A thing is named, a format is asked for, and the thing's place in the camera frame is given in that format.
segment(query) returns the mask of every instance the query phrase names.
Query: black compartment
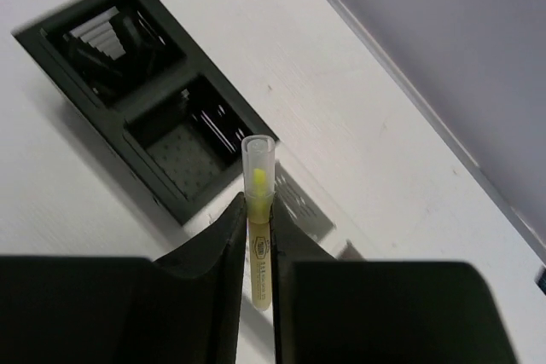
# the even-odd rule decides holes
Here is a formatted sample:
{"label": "black compartment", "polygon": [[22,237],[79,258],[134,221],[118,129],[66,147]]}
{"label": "black compartment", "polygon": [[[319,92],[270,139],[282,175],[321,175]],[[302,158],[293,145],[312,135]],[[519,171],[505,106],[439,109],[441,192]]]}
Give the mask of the black compartment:
{"label": "black compartment", "polygon": [[118,101],[184,57],[137,0],[108,0],[47,39],[105,104]]}
{"label": "black compartment", "polygon": [[204,77],[198,77],[129,127],[177,185],[195,198],[241,157],[250,130]]}

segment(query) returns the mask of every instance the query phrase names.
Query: translucent cap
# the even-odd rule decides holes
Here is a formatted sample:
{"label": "translucent cap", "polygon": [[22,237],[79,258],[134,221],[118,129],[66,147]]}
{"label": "translucent cap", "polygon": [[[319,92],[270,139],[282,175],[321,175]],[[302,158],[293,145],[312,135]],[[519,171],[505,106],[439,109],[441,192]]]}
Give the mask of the translucent cap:
{"label": "translucent cap", "polygon": [[275,195],[275,141],[270,136],[248,136],[241,151],[248,220],[267,223]]}

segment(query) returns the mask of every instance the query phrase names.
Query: table surface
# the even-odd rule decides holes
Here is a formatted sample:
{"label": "table surface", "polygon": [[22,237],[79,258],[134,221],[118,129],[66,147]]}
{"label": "table surface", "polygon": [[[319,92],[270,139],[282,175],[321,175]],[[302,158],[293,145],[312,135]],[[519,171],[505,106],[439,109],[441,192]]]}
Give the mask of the table surface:
{"label": "table surface", "polygon": [[[66,1],[0,0],[0,252],[159,257],[187,239],[183,229],[124,176],[9,34]],[[326,0],[161,1],[375,257],[469,261],[521,362],[543,362],[539,258]],[[238,361],[272,362],[255,319],[243,311]]]}

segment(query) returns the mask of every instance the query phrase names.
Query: black tray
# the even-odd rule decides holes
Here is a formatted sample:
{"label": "black tray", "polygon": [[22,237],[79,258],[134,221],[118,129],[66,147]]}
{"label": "black tray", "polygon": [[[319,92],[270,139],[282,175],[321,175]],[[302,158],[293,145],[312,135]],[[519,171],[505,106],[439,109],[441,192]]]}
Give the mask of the black tray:
{"label": "black tray", "polygon": [[78,0],[16,39],[179,223],[276,136],[159,0]]}

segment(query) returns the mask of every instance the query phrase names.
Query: yellow marker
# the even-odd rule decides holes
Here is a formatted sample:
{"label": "yellow marker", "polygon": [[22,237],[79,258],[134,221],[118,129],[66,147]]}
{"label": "yellow marker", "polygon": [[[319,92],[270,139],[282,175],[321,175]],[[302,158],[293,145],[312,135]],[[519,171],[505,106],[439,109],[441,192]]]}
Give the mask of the yellow marker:
{"label": "yellow marker", "polygon": [[241,145],[253,304],[266,310],[271,304],[270,209],[275,195],[275,142],[268,136],[249,136]]}

